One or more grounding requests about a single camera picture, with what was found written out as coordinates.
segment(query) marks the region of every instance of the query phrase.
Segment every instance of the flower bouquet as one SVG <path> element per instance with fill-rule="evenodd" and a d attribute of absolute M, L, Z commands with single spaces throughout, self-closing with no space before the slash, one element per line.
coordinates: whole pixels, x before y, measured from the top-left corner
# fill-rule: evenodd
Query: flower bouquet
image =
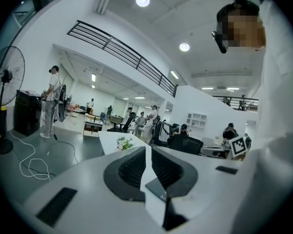
<path fill-rule="evenodd" d="M 130 143 L 132 138 L 126 139 L 125 137 L 121 137 L 117 139 L 117 150 L 122 151 L 133 147 L 133 144 Z"/>

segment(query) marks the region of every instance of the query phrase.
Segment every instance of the white partition wall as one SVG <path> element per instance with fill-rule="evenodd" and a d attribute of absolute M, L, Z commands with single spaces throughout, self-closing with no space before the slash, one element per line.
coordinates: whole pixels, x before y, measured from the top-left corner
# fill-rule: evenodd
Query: white partition wall
<path fill-rule="evenodd" d="M 190 86 L 180 86 L 177 89 L 174 109 L 170 121 L 177 124 L 187 123 L 189 114 L 205 115 L 206 122 L 201 137 L 215 139 L 222 136 L 223 130 L 229 123 L 239 135 L 245 132 L 248 114 L 237 112 L 216 98 Z"/>

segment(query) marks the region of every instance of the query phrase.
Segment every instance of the ceiling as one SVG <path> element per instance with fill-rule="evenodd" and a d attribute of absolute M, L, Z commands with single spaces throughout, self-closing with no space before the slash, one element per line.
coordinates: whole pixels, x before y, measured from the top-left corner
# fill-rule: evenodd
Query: ceiling
<path fill-rule="evenodd" d="M 129 98 L 129 102 L 143 107 L 154 104 L 160 106 L 164 101 L 157 94 L 111 68 L 65 50 L 60 50 L 60 52 L 62 52 L 63 59 L 67 60 L 67 62 L 64 62 L 64 68 L 79 83 L 89 87 L 93 84 L 95 89 L 120 99 Z M 91 80 L 91 74 L 96 75 L 95 82 Z M 137 96 L 142 96 L 146 99 L 135 99 L 134 97 Z M 172 104 L 167 103 L 166 109 L 171 111 Z"/>
<path fill-rule="evenodd" d="M 139 7 L 135 0 L 110 0 L 126 13 L 136 14 L 145 18 L 174 46 L 175 54 L 180 55 L 184 67 L 192 77 L 211 76 L 210 83 L 218 85 L 219 79 L 215 74 L 225 75 L 221 80 L 228 85 L 231 82 L 228 75 L 245 76 L 248 86 L 251 85 L 253 70 L 262 67 L 262 51 L 254 52 L 242 48 L 231 48 L 221 54 L 214 42 L 211 32 L 216 28 L 216 14 L 221 7 L 233 0 L 150 0 L 147 7 Z M 113 12 L 115 6 L 107 6 Z M 179 50 L 179 45 L 186 42 L 190 45 L 188 52 Z"/>

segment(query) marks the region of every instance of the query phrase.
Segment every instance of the black railing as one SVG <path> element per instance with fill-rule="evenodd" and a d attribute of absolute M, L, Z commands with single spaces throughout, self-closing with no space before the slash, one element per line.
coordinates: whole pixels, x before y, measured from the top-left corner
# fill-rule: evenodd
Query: black railing
<path fill-rule="evenodd" d="M 165 77 L 154 65 L 140 55 L 137 51 L 113 37 L 109 33 L 83 21 L 77 21 L 67 33 L 69 36 L 88 42 L 127 63 L 135 68 L 165 91 L 175 96 L 176 86 Z"/>
<path fill-rule="evenodd" d="M 229 96 L 214 96 L 223 103 L 232 107 L 235 110 L 253 111 L 257 112 L 258 99 L 242 98 L 242 97 L 229 97 Z"/>

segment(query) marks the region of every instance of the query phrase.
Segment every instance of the gray pants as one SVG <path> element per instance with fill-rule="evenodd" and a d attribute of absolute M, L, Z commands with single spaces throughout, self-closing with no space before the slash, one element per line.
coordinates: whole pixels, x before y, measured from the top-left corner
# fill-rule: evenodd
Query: gray pants
<path fill-rule="evenodd" d="M 49 135 L 52 133 L 52 123 L 55 112 L 55 106 L 57 102 L 55 100 L 47 100 L 45 102 L 44 111 L 45 111 L 45 129 L 44 134 Z"/>

